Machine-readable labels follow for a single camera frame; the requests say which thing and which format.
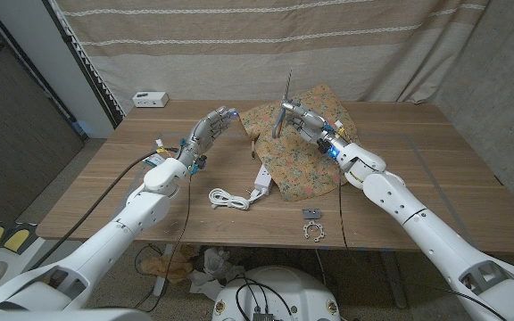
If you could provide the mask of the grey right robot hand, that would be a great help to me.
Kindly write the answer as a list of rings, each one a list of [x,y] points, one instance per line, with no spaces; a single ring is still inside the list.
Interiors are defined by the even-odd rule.
[[[337,131],[314,110],[294,100],[283,99],[280,104],[280,113],[274,125],[273,137],[280,136],[278,126],[285,120],[293,127],[303,140],[315,144],[321,153],[335,158],[346,145],[350,144],[343,134]]]

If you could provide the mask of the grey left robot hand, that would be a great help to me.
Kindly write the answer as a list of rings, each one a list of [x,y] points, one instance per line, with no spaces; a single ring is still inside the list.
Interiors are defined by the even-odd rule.
[[[200,119],[192,128],[190,135],[180,147],[175,158],[186,166],[191,165],[204,155],[213,142],[227,130],[238,114],[235,108],[220,106]]]

